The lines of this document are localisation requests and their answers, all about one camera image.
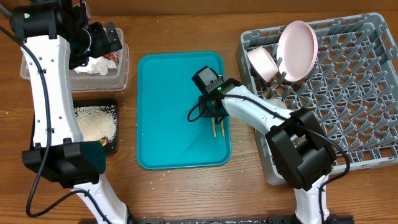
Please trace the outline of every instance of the gray dish rack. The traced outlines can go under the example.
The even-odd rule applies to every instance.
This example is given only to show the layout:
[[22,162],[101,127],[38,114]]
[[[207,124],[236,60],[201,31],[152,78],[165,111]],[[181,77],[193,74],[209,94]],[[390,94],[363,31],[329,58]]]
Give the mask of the gray dish rack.
[[[347,152],[351,170],[398,164],[398,79],[393,63],[398,49],[383,17],[377,13],[308,22],[318,38],[312,71],[298,82],[278,73],[265,82],[251,72],[247,52],[264,47],[276,58],[286,26],[250,30],[236,52],[242,82],[263,99],[279,98],[287,108],[311,109],[323,130]],[[264,177],[283,184],[264,136],[255,132]],[[332,174],[342,172],[338,155]]]

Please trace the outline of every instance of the white tissue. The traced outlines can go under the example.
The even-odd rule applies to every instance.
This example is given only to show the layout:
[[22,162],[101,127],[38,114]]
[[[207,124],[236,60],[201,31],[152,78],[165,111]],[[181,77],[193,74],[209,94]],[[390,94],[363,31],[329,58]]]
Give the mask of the white tissue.
[[77,73],[86,72],[89,74],[99,73],[100,75],[108,74],[109,68],[116,68],[116,63],[112,60],[105,59],[104,57],[92,58],[89,57],[88,65],[85,67],[77,67],[75,71]]

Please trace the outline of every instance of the teal tray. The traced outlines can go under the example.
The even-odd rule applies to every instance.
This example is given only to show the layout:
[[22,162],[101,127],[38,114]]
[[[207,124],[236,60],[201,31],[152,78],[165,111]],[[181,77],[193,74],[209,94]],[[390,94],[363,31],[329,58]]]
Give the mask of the teal tray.
[[[189,123],[187,114],[198,103],[200,91],[192,76],[205,65],[224,76],[215,52],[157,54],[138,64],[137,160],[146,169],[222,165],[231,157],[228,117],[216,126],[210,118]],[[198,115],[194,111],[192,118]]]

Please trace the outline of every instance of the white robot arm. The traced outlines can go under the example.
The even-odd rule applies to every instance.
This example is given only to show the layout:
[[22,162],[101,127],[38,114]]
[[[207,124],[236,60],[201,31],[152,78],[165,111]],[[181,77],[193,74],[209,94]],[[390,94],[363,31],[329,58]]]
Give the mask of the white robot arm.
[[[309,127],[324,135],[312,112],[302,109],[294,113],[275,106],[252,94],[236,80],[229,79],[224,82],[208,67],[199,70],[192,80],[203,93],[199,104],[192,109],[199,107],[200,114],[207,117],[237,117],[266,135],[275,165],[288,184],[295,187],[297,221],[301,224],[321,224],[319,186],[328,180],[331,163],[336,159],[336,155],[328,142],[311,139],[310,134],[300,132],[301,130],[296,130],[295,133],[295,126],[286,122],[293,116],[292,119],[299,120],[301,125],[312,123]],[[290,140],[295,134],[306,134],[307,140],[296,147]],[[325,191],[322,192],[322,210],[326,219],[329,211],[326,207]]]
[[[31,150],[22,153],[22,160],[34,172],[42,169],[41,177],[59,182],[72,192],[82,192],[76,194],[97,223],[137,223],[104,174],[106,161],[101,143],[83,142],[75,118],[69,70],[84,64],[88,57],[100,57],[121,48],[112,23],[106,25],[107,32],[98,22],[88,24],[86,6],[81,2],[72,7],[71,0],[33,1],[13,12],[10,23],[16,41],[27,47],[21,49],[28,64],[35,109]],[[42,76],[47,83],[49,111]],[[48,114],[52,130],[49,146]],[[44,159],[47,148],[48,159]],[[43,213],[31,214],[27,208],[32,217]]]
[[[246,96],[250,99],[255,100],[256,102],[264,105],[270,110],[279,113],[281,116],[285,118],[290,118],[292,110],[279,108],[274,106],[267,101],[260,99],[258,96],[252,94],[245,86],[237,86],[226,93],[226,95],[240,95]],[[271,127],[279,126],[284,121],[276,118],[272,114],[264,111],[264,109],[258,107],[254,103],[239,99],[239,98],[230,98],[226,97],[222,99],[223,106],[226,112],[233,117],[237,117],[256,130],[260,131],[262,134],[267,134]],[[312,188],[310,190],[304,189],[294,189],[294,193],[296,196],[296,218],[300,220],[302,224],[321,224],[321,215],[319,213],[320,208],[318,205],[318,193],[319,186],[324,183],[328,179],[328,175],[321,176],[317,181],[312,184]],[[326,207],[326,191],[322,192],[322,209],[325,214],[325,219],[329,216],[329,210]]]

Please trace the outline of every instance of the clear plastic container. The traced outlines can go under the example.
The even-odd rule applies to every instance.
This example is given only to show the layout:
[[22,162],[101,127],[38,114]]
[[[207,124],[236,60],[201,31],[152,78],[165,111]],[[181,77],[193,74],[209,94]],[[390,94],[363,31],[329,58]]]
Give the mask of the clear plastic container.
[[[77,73],[70,70],[70,84],[72,92],[90,92],[90,91],[121,91],[127,87],[129,78],[129,46],[124,43],[123,31],[116,28],[120,42],[123,48],[118,50],[120,55],[117,68],[109,69],[107,75],[99,73]],[[22,58],[21,77],[30,80],[29,69],[26,66],[25,57]]]

